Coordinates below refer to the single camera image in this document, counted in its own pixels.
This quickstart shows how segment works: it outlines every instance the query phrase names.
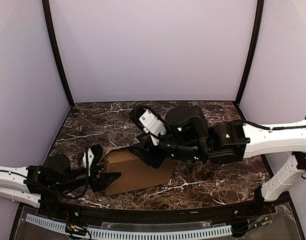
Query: marble table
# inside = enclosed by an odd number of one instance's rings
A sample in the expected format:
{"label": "marble table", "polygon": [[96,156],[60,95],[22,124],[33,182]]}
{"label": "marble table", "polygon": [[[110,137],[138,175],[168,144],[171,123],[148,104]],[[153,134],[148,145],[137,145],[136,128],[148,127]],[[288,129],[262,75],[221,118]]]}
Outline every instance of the marble table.
{"label": "marble table", "polygon": [[[229,101],[150,101],[78,103],[70,111],[50,155],[66,154],[72,169],[86,146],[103,147],[131,145],[137,142],[140,130],[129,120],[128,113],[136,105],[148,105],[162,117],[173,107],[198,105],[210,126],[240,119]],[[105,196],[90,189],[80,199],[66,200],[71,204],[123,210],[174,210],[226,205],[248,201],[253,191],[269,179],[260,156],[226,165],[197,163],[189,173],[183,162],[178,162],[169,183],[137,191]],[[72,192],[77,195],[83,190]]]}

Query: gray floor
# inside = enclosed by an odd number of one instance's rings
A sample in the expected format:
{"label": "gray floor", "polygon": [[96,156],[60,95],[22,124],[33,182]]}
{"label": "gray floor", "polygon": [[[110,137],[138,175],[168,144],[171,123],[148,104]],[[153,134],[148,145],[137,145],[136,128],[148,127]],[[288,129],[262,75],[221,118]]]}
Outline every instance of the gray floor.
{"label": "gray floor", "polygon": [[[241,237],[243,240],[301,240],[296,222],[289,204],[276,207],[277,213],[273,215],[273,222],[261,228],[256,228]],[[56,233],[40,226],[25,222],[28,213],[35,214],[36,209],[24,207],[19,221],[15,240],[67,240],[66,235]],[[231,236],[218,237],[220,240],[235,239]]]}

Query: brown box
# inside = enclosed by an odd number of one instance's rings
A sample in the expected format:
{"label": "brown box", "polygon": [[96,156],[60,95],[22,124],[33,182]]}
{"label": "brown box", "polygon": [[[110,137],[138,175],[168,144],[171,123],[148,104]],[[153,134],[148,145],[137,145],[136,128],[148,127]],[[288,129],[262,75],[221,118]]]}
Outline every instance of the brown box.
{"label": "brown box", "polygon": [[177,160],[165,159],[159,169],[147,166],[125,147],[108,147],[104,150],[104,171],[122,175],[105,190],[106,195],[119,194],[167,183]]}

